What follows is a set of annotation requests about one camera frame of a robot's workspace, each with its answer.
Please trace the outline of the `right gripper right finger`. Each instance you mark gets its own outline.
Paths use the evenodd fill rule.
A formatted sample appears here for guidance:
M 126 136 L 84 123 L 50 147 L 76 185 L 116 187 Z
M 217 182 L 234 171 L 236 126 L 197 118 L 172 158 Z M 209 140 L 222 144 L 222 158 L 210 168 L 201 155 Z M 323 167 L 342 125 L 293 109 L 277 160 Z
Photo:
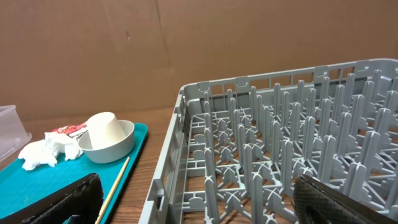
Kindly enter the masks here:
M 397 224 L 396 220 L 304 174 L 295 179 L 293 201 L 300 224 Z

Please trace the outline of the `white tissue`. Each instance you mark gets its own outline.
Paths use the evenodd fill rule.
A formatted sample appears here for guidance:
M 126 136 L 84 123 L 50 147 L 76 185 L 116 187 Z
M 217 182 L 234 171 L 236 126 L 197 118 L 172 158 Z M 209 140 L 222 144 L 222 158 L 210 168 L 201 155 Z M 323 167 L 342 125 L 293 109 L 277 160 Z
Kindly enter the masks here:
M 66 134 L 51 132 L 45 133 L 44 139 L 27 144 L 18 158 L 24 160 L 22 168 L 30 171 L 44 164 L 55 167 L 59 154 L 64 154 L 65 160 L 68 161 L 78 159 L 83 151 L 78 147 L 76 139 Z

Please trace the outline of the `red snack wrapper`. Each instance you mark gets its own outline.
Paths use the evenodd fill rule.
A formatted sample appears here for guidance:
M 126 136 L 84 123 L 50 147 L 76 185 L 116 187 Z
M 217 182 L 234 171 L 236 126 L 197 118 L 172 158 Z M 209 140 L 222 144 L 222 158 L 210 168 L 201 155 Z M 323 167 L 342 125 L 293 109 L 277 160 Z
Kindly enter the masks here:
M 86 132 L 86 123 L 69 125 L 52 130 L 59 134 L 66 134 L 70 138 L 77 138 Z

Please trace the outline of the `teal serving tray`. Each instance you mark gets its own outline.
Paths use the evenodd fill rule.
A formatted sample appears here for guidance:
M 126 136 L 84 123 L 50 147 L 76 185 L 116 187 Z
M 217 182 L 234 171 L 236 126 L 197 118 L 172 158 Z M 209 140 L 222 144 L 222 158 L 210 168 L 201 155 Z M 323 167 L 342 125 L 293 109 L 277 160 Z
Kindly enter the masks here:
M 24 161 L 16 159 L 1 171 L 1 218 L 36 203 L 90 173 L 99 175 L 104 195 L 107 196 L 122 166 L 125 166 L 123 176 L 101 220 L 101 223 L 108 223 L 118 205 L 124 185 L 129 181 L 129 173 L 134 170 L 141 155 L 147 133 L 146 125 L 135 124 L 134 147 L 127 155 L 130 158 L 127 164 L 125 157 L 108 164 L 97 164 L 86 155 L 72 161 L 66 161 L 64 155 L 59 155 L 55 167 L 41 165 L 32 171 L 26 171 L 22 168 Z

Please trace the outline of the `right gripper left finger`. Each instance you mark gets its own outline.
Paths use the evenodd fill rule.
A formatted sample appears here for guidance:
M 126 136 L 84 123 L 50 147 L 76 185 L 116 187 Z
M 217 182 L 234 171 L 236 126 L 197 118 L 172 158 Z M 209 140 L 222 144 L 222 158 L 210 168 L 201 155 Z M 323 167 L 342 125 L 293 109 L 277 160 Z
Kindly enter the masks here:
M 95 223 L 103 201 L 100 177 L 97 173 L 90 173 L 38 202 L 1 218 L 1 223 Z

